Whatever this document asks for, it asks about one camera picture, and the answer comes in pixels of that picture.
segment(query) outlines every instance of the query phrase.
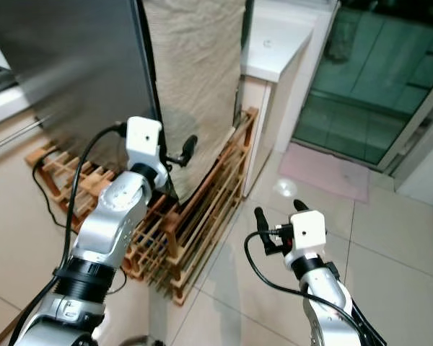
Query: glass door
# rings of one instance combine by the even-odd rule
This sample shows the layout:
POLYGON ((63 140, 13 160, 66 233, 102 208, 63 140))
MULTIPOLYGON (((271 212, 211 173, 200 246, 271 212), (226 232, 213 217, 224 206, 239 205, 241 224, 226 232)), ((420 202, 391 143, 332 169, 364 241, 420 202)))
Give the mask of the glass door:
POLYGON ((292 136, 380 170, 433 106, 433 20, 383 13, 338 11, 292 136))

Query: black cord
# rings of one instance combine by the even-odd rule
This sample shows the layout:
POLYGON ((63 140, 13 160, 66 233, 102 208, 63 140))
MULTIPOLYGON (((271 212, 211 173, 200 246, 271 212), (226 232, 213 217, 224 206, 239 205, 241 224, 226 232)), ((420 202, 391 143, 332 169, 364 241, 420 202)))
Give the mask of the black cord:
MULTIPOLYGON (((266 232, 262 232, 262 233, 267 233, 267 234, 272 234, 272 232, 270 231, 266 231, 266 232)), ((244 251, 245 251, 245 256, 247 256, 247 260, 250 264, 250 266, 252 267, 253 271, 255 272, 255 274, 268 286, 275 288, 277 290, 280 290, 282 292, 286 292, 286 293, 291 293, 294 294, 296 296, 301 296, 303 298, 308 298, 311 301, 317 301, 318 303, 327 305, 329 307, 331 307, 332 309, 336 310, 347 322, 348 324, 350 324, 353 328, 355 328, 355 330, 359 333, 360 336, 362 336, 364 338, 364 340, 367 340, 366 335, 362 332, 362 330, 359 328, 358 324, 353 320, 353 318, 347 314, 342 308, 339 308, 337 305, 332 304, 330 301, 327 301, 321 297, 318 296, 314 296, 312 294, 309 293, 304 293, 300 290, 294 290, 292 288, 287 288, 287 287, 282 287, 279 286, 275 283, 272 283, 270 280, 268 280, 261 272, 260 270, 257 268, 257 266, 255 265, 252 257, 250 256, 250 251, 248 249, 248 242, 254 237, 254 236, 259 236, 260 235, 260 231, 258 232, 253 232, 250 233, 244 241, 244 251)))
POLYGON ((374 329, 374 327, 369 323, 369 321, 366 320, 364 317, 364 314, 359 310, 359 307, 357 306, 356 302, 353 301, 353 313, 352 313, 357 319, 358 319, 358 325, 364 326, 366 330, 372 334, 374 337, 374 344, 378 343, 381 346, 386 346, 387 342, 378 334, 378 332, 374 329))
MULTIPOLYGON (((139 346, 139 345, 150 345, 148 343, 150 341, 150 337, 148 335, 139 335, 138 337, 129 337, 128 339, 122 341, 119 346, 139 346)), ((152 346, 162 346, 165 344, 158 344, 154 342, 152 346)))
POLYGON ((127 273, 125 272, 125 270, 123 270, 123 268, 121 267, 122 273, 123 273, 123 283, 119 288, 116 288, 115 290, 112 290, 111 292, 108 292, 107 294, 114 294, 117 293, 118 291, 120 291, 122 288, 125 287, 125 285, 127 284, 127 273))
MULTIPOLYGON (((51 216, 51 219, 53 220, 53 223, 54 223, 55 225, 59 226, 59 227, 66 228, 65 225, 63 225, 62 223, 59 223, 59 222, 56 220, 55 214, 54 214, 53 211, 51 210, 50 200, 48 199, 48 196, 47 196, 45 190, 43 189, 42 185, 38 182, 37 177, 36 177, 37 170, 38 170, 38 168, 39 168, 40 166, 42 166, 42 164, 43 164, 43 160, 44 160, 45 158, 47 158, 48 156, 50 156, 52 153, 56 152, 57 150, 58 150, 58 149, 53 149, 53 150, 49 151, 48 153, 46 153, 45 155, 43 155, 42 157, 40 157, 40 158, 38 159, 38 161, 35 163, 34 167, 32 168, 32 179, 34 180, 34 182, 35 182, 35 184, 37 185, 38 189, 42 192, 42 195, 43 195, 43 197, 45 198, 46 208, 47 208, 47 210, 48 210, 48 213, 49 213, 50 216, 51 216)), ((77 234, 77 232, 75 232, 75 230, 73 230, 73 229, 71 229, 71 232, 74 233, 74 234, 77 234)))
MULTIPOLYGON (((92 149, 92 147, 96 144, 96 142, 103 137, 106 133, 115 131, 119 132, 121 136, 125 135, 126 125, 125 123, 122 124, 116 124, 112 125, 108 128, 105 128, 104 130, 101 130, 93 139, 88 143, 87 147, 85 148, 82 156, 80 157, 79 164, 77 165, 74 180, 72 181, 72 191, 71 191, 71 197, 69 199, 69 208, 67 212, 67 219, 66 219, 66 231, 64 233, 64 250, 63 254, 61 256, 61 263, 58 266, 57 270, 63 269, 63 267, 66 266, 66 263, 69 260, 69 247, 71 243, 71 231, 72 231, 72 216, 74 214, 74 204, 75 204, 75 196, 77 187, 79 185, 79 179, 80 174, 82 173, 82 165, 84 164, 85 160, 87 159, 89 151, 92 149)), ((27 318, 29 317, 32 310, 37 306, 40 300, 50 291, 50 289, 58 282, 58 278, 56 276, 53 276, 51 280, 46 284, 46 286, 32 299, 32 301, 25 307, 25 309, 22 312, 21 317, 19 318, 19 321, 16 324, 16 327, 13 330, 13 334, 11 339, 9 340, 9 346, 13 346, 14 343, 17 341, 17 338, 19 336, 19 333, 21 332, 22 327, 24 326, 24 323, 26 322, 27 318)))

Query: pink mat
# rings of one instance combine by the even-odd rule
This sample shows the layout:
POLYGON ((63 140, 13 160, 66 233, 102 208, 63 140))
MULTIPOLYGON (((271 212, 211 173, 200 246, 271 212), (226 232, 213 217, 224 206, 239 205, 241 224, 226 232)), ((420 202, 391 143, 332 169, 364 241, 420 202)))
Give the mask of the pink mat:
POLYGON ((367 203, 369 169, 312 149, 290 143, 279 174, 325 191, 367 203))

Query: white cabinet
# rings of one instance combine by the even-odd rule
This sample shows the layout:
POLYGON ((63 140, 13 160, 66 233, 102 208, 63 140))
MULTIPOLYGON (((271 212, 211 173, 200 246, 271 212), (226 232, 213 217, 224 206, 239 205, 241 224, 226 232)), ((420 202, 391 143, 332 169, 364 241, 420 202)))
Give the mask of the white cabinet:
POLYGON ((242 55, 241 67, 245 75, 242 108, 259 109, 244 186, 245 197, 274 148, 282 120, 289 117, 287 108, 292 85, 302 51, 312 32, 308 23, 290 21, 285 13, 279 16, 284 8, 294 11, 288 4, 255 3, 250 39, 242 55))

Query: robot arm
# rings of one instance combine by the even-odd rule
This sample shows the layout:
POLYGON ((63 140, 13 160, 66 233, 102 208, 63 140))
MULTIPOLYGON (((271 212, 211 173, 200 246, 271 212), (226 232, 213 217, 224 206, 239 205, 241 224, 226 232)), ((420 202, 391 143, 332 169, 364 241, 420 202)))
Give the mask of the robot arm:
POLYGON ((146 214, 154 188, 167 181, 159 159, 162 125, 142 117, 127 123, 129 171, 100 194, 85 219, 70 260, 54 272, 59 282, 42 301, 16 345, 92 346, 91 334, 104 317, 104 299, 120 267, 134 227, 146 214))
MULTIPOLYGON (((338 313, 338 309, 305 297, 303 309, 310 321, 311 345, 386 345, 359 311, 346 287, 339 281, 338 271, 333 263, 324 263, 320 258, 325 246, 324 215, 316 210, 309 210, 299 200, 295 200, 294 205, 300 212, 290 216, 287 224, 278 225, 271 231, 268 230, 268 223, 261 208, 255 209, 257 229, 260 235, 263 234, 261 240, 265 253, 269 255, 281 252, 284 255, 286 268, 293 271, 299 281, 301 292, 297 291, 296 294, 308 294, 311 298, 324 299, 341 309, 355 322, 352 326, 338 313), (276 246, 269 239, 269 234, 280 235, 282 245, 276 246)), ((245 251, 252 264, 248 248, 245 251)), ((258 270, 255 272, 265 283, 269 283, 266 278, 262 278, 258 270)))

